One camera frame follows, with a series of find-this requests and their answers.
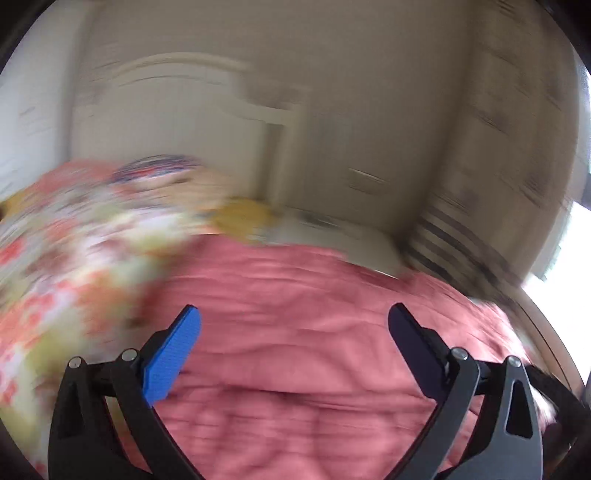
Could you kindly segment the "pink quilted jacket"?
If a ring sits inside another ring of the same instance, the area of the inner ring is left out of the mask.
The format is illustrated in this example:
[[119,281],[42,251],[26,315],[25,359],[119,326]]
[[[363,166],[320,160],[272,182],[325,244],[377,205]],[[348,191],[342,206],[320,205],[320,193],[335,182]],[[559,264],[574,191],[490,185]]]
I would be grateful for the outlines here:
[[497,306],[327,249],[206,236],[140,285],[135,344],[186,305],[201,333],[156,410],[208,479],[382,479],[434,410],[387,328],[404,304],[478,360],[529,353]]

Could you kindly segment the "dark framed window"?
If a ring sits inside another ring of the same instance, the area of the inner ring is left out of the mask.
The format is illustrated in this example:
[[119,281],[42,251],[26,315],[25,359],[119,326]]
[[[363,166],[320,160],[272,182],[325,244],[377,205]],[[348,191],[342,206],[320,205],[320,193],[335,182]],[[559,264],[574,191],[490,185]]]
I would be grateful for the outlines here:
[[576,156],[564,206],[524,290],[582,378],[590,374],[590,74],[580,74]]

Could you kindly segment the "floral bed sheet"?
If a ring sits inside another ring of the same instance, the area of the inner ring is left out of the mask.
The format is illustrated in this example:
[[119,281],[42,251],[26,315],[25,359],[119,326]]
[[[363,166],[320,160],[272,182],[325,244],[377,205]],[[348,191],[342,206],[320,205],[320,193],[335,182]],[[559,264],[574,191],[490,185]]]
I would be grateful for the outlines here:
[[1,222],[1,419],[38,473],[67,361],[105,361],[141,344],[146,293],[207,234],[212,210],[180,195],[192,173],[139,190],[113,182],[110,167],[69,162],[10,204]]

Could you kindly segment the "white nightstand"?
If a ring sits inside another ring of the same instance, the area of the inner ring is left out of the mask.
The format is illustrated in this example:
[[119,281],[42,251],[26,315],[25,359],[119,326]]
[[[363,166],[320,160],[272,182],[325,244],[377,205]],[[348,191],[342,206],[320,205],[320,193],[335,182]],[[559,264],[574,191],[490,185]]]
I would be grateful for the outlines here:
[[267,241],[332,249],[349,263],[391,277],[404,270],[401,255],[386,233],[304,210],[284,210],[270,228]]

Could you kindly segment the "yellow cushion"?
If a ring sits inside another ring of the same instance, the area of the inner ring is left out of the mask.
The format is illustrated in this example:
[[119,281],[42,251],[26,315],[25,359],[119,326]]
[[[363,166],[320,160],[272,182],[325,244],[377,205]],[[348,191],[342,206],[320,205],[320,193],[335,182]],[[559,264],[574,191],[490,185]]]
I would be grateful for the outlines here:
[[215,209],[208,218],[207,233],[225,235],[249,244],[269,241],[276,213],[264,202],[231,198]]

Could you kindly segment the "cream fuzzy pillow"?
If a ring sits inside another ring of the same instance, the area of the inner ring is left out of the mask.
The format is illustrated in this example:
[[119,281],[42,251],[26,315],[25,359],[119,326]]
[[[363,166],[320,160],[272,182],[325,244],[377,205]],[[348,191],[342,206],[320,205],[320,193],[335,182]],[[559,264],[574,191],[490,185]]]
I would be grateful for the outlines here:
[[201,167],[180,186],[181,198],[194,208],[214,210],[235,195],[235,184],[218,171]]

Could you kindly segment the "mandala patterned pillow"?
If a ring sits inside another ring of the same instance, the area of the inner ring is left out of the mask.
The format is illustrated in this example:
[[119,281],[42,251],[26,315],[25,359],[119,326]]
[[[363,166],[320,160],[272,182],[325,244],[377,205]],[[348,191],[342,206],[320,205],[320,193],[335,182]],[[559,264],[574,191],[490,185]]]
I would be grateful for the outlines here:
[[185,179],[201,162],[191,156],[161,154],[129,162],[111,176],[115,183],[131,183],[150,187],[163,186]]

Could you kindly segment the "patterned beige curtain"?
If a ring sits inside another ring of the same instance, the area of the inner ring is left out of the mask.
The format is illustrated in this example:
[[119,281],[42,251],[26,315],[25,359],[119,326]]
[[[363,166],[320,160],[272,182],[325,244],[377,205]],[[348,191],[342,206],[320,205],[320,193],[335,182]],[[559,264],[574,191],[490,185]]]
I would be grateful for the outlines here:
[[539,3],[480,2],[467,90],[409,262],[509,302],[567,203],[579,99],[571,43]]

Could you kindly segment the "white wooden headboard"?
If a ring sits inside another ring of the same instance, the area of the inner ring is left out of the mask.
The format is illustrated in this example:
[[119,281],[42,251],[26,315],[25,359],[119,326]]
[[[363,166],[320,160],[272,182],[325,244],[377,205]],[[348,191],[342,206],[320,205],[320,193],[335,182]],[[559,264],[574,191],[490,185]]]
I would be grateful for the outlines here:
[[74,158],[127,163],[156,154],[197,157],[238,195],[287,204],[308,89],[266,81],[249,64],[193,52],[117,66],[73,110]]

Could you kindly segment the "wall power outlet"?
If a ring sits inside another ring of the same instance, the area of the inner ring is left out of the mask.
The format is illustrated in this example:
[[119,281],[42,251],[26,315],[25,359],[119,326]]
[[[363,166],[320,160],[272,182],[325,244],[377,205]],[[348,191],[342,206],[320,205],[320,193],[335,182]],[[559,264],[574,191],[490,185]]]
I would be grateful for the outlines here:
[[358,192],[372,196],[380,196],[387,192],[389,183],[365,171],[349,168],[348,186]]

